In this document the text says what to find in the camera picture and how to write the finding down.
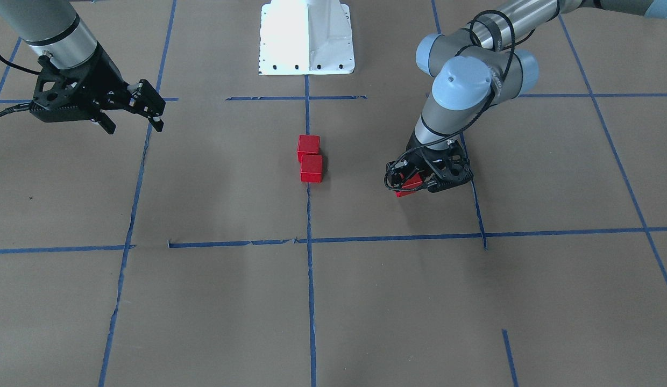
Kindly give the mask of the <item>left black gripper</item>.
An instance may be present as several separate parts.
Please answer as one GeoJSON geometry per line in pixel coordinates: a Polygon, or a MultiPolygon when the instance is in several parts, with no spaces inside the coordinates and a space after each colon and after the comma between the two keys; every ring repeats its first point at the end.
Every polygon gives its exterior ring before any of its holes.
{"type": "Polygon", "coordinates": [[[401,186],[418,174],[421,189],[437,193],[473,180],[469,158],[461,142],[448,140],[444,149],[422,147],[410,152],[407,161],[387,163],[387,189],[401,191],[401,186]]]}

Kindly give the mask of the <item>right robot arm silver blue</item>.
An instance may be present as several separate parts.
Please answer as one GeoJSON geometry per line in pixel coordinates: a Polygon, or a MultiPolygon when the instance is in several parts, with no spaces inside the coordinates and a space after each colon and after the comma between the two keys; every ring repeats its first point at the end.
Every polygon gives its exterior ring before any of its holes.
{"type": "Polygon", "coordinates": [[[68,1],[0,1],[0,17],[38,55],[41,70],[29,102],[0,117],[29,111],[45,123],[89,120],[108,134],[108,111],[145,117],[161,132],[166,102],[145,79],[124,81],[114,61],[68,1]]]}

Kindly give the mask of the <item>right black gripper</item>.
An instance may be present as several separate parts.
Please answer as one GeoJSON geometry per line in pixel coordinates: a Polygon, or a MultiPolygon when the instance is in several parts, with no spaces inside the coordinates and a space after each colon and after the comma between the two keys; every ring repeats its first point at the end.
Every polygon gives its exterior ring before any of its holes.
{"type": "Polygon", "coordinates": [[[46,123],[94,120],[113,135],[117,125],[104,110],[119,110],[129,105],[129,112],[147,118],[156,132],[162,132],[161,119],[166,101],[147,80],[129,85],[97,44],[91,57],[74,68],[60,69],[46,55],[38,58],[42,69],[34,87],[30,113],[46,123]]]}

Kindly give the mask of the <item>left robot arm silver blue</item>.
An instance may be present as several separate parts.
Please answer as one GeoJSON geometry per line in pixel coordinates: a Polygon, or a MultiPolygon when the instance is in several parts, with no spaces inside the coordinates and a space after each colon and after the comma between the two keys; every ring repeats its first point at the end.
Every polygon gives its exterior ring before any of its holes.
{"type": "Polygon", "coordinates": [[[489,108],[535,86],[537,59],[516,47],[540,25],[578,8],[667,19],[667,1],[509,1],[452,34],[426,36],[415,59],[434,83],[406,150],[386,166],[385,187],[404,196],[470,183],[474,174],[459,135],[489,108]]]}

